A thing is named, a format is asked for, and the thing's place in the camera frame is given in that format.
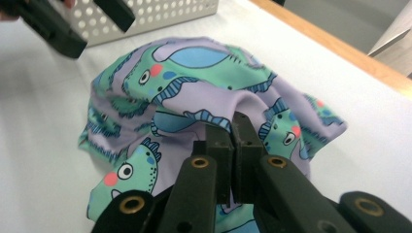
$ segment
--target printed fabric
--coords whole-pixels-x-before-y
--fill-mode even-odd
[[[137,189],[156,196],[176,181],[205,124],[231,131],[247,115],[269,154],[303,174],[346,123],[322,101],[296,90],[246,50],[209,38],[167,38],[120,57],[91,84],[79,145],[113,164],[90,193],[96,221],[113,198]],[[216,207],[216,232],[258,232],[253,205]]]

